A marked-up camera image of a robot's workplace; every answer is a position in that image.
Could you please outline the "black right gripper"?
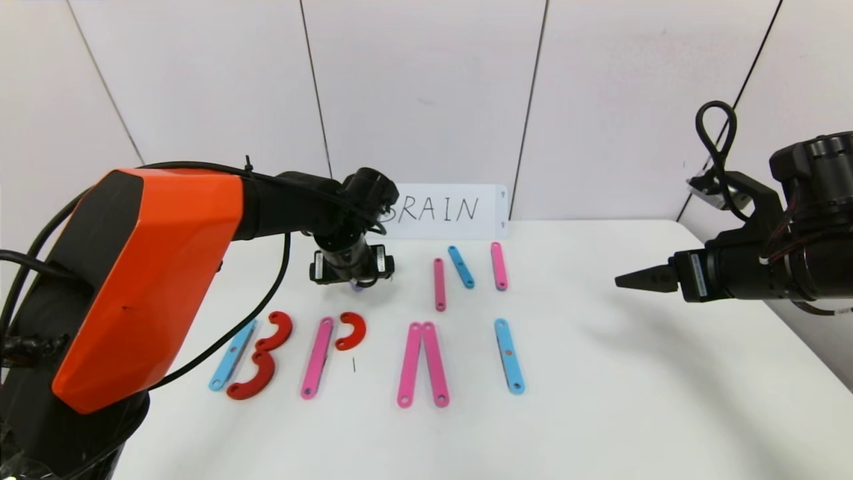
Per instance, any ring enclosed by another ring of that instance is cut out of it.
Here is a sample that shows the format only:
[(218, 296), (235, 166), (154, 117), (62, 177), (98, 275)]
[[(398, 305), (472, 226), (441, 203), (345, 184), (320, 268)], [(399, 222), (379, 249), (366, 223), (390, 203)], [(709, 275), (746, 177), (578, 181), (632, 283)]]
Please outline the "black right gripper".
[(783, 262), (764, 265), (757, 248), (709, 248), (677, 252), (670, 265), (655, 265), (616, 276), (615, 285), (635, 291), (672, 293), (688, 303), (724, 299), (786, 299), (791, 273)]

